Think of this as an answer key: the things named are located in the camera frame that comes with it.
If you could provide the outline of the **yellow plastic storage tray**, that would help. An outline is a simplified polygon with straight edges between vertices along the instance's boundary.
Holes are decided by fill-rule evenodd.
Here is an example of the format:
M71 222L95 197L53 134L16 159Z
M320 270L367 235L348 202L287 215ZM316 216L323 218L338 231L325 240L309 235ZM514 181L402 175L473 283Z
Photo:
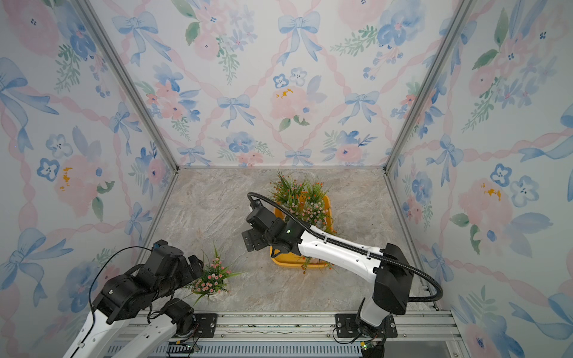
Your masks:
M329 233L331 233L332 226L333 226L333 219L332 219L331 201L330 201L330 198L328 196L325 197L324 203L325 203L326 207L328 208L329 213L331 215L331 220L330 220L331 226L329 228L326 228L327 231ZM278 255L277 257L273 257L272 261L275 264L279 265L280 267L288 268L288 269L301 269L301 264L303 262L303 260L301 259L301 256L296 255L294 253Z

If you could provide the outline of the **pink flower plant front pot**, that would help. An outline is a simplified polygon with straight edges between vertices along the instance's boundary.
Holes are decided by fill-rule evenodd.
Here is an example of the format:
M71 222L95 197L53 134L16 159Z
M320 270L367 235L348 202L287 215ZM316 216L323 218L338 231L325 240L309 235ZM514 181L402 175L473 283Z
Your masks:
M213 247L213 256L209 258L204 254L203 273L184 288L191 294L195 295L198 303L201 299L210 299L219 293L229 293L228 281L239 276L239 272L232 271L228 265L222 262L221 255L216 246Z

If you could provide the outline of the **pink flower plant pot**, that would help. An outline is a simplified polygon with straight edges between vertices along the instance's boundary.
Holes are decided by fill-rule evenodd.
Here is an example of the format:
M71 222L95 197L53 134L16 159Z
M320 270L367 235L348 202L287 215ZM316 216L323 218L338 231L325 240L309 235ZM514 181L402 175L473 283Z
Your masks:
M232 271L228 265L222 262L221 255L216 246L213 247L213 256L209 258L204 254L203 273L184 288L191 294L195 295L198 303L201 299L210 299L219 293L229 293L228 281L239 276L239 272Z
M285 204L286 209L289 213L295 216L297 219L305 220L307 219L307 212L305 209L306 198L304 196L296 196L291 198Z
M324 202L306 203L301 213L304 221L321 229L331 226L331 215Z

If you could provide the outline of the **red flower plant front pot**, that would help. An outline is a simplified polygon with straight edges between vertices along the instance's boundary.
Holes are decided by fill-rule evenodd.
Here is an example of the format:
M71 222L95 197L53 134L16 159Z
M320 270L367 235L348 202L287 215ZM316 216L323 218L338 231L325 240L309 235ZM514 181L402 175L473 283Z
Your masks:
M334 271L334 265L328 261L325 261L322 259L317 259L314 257L305 256L305 255L302 255L301 259L303 260L303 262L301 264L301 269L303 271L303 274L306 274L307 271L310 269L316 269L316 268Z

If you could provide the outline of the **red flower plant pot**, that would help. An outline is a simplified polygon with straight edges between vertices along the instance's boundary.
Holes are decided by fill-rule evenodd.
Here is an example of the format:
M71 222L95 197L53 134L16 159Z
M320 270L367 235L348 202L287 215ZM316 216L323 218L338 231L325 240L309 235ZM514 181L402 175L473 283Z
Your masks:
M285 175L281 171L277 171L278 179L274 180L272 185L272 199L285 207L287 201L296 196L304 196L307 189L307 182L305 180L297 180Z
M305 255L302 255L301 259L303 260L303 262L301 264L301 269L303 271L303 274L306 274L307 271L310 269L316 269L316 268L334 271L334 265L328 261L325 261L322 259L317 259L314 257L305 256Z

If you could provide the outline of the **pink flower plant back pot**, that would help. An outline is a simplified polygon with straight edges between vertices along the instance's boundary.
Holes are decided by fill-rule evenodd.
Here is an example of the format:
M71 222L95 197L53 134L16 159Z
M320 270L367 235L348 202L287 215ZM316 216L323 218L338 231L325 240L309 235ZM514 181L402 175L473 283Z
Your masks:
M306 203L301 213L304 221L321 229L331 226L331 215L324 202Z

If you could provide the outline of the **orange flower plant white pot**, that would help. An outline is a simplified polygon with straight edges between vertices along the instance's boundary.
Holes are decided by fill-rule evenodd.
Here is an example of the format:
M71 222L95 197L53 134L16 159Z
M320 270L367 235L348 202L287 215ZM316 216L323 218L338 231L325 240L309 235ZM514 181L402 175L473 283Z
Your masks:
M306 189L305 204L310 206L323 205L327 193L328 190L324 187L324 183L309 183Z

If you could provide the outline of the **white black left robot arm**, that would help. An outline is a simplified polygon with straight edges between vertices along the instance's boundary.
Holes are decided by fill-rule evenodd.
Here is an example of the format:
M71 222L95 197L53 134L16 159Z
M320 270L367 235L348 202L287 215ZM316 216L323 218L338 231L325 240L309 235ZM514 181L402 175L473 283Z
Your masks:
M175 292L203 275L204 263L197 256L160 240L153 244L143 264L108 280L65 357L104 357L122 330L138 314L151 309L154 301L168 298L157 313L149 315L143 331L117 352L115 357L148 357L173 337L191 337L198 323L193 308Z

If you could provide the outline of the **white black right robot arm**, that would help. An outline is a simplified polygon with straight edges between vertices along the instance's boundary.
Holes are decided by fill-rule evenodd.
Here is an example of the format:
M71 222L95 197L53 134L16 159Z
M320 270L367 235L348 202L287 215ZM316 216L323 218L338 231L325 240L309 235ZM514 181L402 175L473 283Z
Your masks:
M251 229L243 232L247 251L270 247L273 258L296 254L324 260L372 284L370 297L364 298L358 311L359 325L380 328L388 316L406 313L413 272L398 246L362 246L309 224L286 222L259 199L250 201L250 210L246 222Z

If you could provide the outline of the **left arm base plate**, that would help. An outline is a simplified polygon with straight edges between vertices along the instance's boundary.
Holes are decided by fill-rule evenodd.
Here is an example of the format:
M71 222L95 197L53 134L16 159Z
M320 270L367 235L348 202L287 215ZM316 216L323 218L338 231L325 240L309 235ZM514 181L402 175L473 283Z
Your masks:
M194 313L191 320L187 320L177 336L182 339L191 337L213 338L215 336L219 316L216 313Z

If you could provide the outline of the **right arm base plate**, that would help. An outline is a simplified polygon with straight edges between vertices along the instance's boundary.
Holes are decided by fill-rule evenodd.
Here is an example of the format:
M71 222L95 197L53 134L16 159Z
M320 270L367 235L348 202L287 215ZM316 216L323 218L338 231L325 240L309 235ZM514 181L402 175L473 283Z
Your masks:
M367 339L397 338L398 332L393 315L387 316L381 325L373 328L358 319L356 313L337 313L334 315L335 335L341 339L365 337Z

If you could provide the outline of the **aluminium front rail frame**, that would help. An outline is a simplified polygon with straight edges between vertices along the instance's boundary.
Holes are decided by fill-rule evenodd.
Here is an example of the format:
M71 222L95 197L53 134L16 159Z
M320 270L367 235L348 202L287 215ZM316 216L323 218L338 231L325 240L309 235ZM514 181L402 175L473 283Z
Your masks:
M304 341L329 339L343 345L346 339L335 335L334 315L350 312L239 312L225 311L216 313L217 321L213 338L200 340L221 339L239 341ZM413 340L413 341L443 341L450 342L449 350L458 357L468 357L469 351L463 344L460 331L449 311L414 311L402 316L394 316L397 338L381 338L372 340ZM120 336L127 334L131 328L139 327L141 333L149 323L149 319L141 314L122 330ZM357 342L361 337L350 339Z

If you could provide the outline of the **aluminium left corner post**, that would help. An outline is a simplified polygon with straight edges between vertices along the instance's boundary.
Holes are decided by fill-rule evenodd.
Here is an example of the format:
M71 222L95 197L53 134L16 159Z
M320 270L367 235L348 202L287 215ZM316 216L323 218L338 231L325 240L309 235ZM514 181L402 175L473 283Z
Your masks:
M125 65L122 63L118 51L104 29L103 24L96 15L93 6L86 0L72 1L72 3L80 18L83 19L86 26L90 31L92 31L95 40L106 55L121 88L124 90L127 98L131 101L131 104L133 104L134 109L140 116L140 119L143 120L143 124L149 131L151 138L155 141L161 154L167 159L171 170L178 172L179 165L175 162L175 158L161 135L160 129L147 111L143 98L138 93L133 79L129 75Z

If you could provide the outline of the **aluminium corner post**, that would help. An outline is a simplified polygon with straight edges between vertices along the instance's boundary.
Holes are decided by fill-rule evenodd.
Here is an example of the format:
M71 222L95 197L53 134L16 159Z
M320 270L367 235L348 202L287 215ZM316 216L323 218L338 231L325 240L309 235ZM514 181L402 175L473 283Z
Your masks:
M121 88L124 90L127 98L131 101L131 104L133 104L134 109L140 116L140 119L143 120L143 124L149 131L151 138L155 141L161 154L167 159L171 170L178 172L179 165L175 162L175 158L161 135L160 129L147 111L143 98L138 93L133 79L129 75L125 65L122 63L118 51L104 29L103 24L96 15L93 6L86 0L72 1L72 3L80 18L83 19L86 26L90 31L92 31L95 40L106 55Z
M424 81L422 82L419 95L416 101L414 101L410 113L406 116L404 125L399 131L395 144L392 147L390 156L384 165L383 169L385 175L391 173L393 167L396 166L401 149L407 142L407 138L411 129L414 125L416 125L416 120L419 114L422 112L422 107L426 103L426 100L431 97L431 93L443 71L447 57L450 55L453 47L455 46L455 43L458 41L461 31L468 21L468 17L474 5L475 1L472 0L463 0L459 2L458 8L452 16L452 21L450 22L449 27L446 28L446 35L444 36L440 46L437 49L434 61L428 68L428 72L424 78Z

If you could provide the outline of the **aluminium right corner post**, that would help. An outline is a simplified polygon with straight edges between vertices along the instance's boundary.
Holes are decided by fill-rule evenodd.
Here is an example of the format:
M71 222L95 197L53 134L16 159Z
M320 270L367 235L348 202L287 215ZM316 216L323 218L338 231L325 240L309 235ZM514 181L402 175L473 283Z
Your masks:
M450 55L453 47L455 46L455 43L458 41L461 31L468 21L468 17L474 5L475 1L472 0L463 0L459 2L458 8L452 16L452 21L450 22L449 27L446 28L446 35L444 36L440 46L437 49L434 61L428 68L428 72L424 78L424 81L422 82L419 95L416 101L414 101L410 113L406 116L404 125L399 131L395 144L392 147L390 156L384 165L383 169L385 175L391 173L393 167L396 166L401 149L407 142L407 138L411 129L414 125L416 125L416 120L419 114L422 112L422 107L426 103L426 100L431 97L431 93L443 71L447 57Z

